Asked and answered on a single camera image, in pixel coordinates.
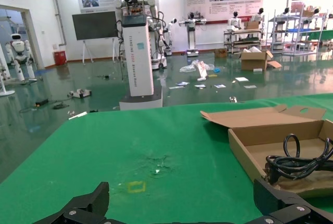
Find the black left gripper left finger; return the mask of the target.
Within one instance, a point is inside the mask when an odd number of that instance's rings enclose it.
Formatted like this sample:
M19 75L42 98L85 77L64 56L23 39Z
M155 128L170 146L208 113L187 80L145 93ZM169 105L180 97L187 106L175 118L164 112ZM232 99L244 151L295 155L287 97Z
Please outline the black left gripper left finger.
M92 193L73 197L60 211L36 223L111 223L105 217L109 206L109 196L109 183L101 182Z

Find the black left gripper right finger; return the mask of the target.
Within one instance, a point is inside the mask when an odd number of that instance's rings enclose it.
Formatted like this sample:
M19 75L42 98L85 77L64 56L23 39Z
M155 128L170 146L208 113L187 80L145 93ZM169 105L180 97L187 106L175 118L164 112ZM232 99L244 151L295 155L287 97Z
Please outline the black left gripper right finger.
M253 182L253 200L262 216L249 223L332 223L332 213L295 193L277 190L263 179Z

